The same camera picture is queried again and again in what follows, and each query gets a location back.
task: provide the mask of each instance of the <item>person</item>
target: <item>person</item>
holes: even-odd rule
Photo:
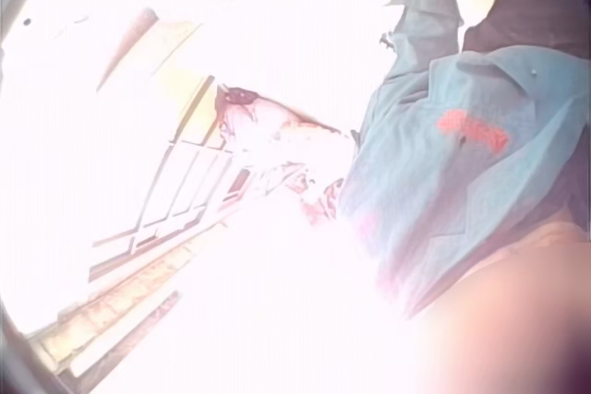
[[[409,327],[393,383],[591,392],[566,385],[591,337],[588,3],[496,0],[459,52],[456,0],[392,2],[338,217]]]

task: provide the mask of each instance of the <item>shirt sleeve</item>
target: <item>shirt sleeve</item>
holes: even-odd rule
[[[391,35],[397,57],[385,83],[427,71],[432,60],[458,53],[463,22],[456,0],[392,0],[391,5],[405,9]]]

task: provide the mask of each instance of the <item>dark pants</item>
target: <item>dark pants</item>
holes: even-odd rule
[[[488,53],[533,45],[588,59],[589,21],[588,0],[496,0],[487,18],[466,32],[464,50]],[[512,236],[519,237],[564,206],[575,222],[588,230],[589,151],[587,127],[550,193]]]

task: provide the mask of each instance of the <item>blue shirt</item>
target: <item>blue shirt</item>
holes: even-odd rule
[[[456,0],[404,5],[339,217],[378,255],[404,316],[536,209],[589,117],[589,63],[513,46],[459,53]]]

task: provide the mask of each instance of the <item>embroidered logo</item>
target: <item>embroidered logo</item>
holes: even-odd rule
[[[444,134],[460,132],[466,140],[484,143],[495,154],[501,153],[509,143],[504,130],[469,116],[465,110],[446,112],[438,121],[437,128]]]

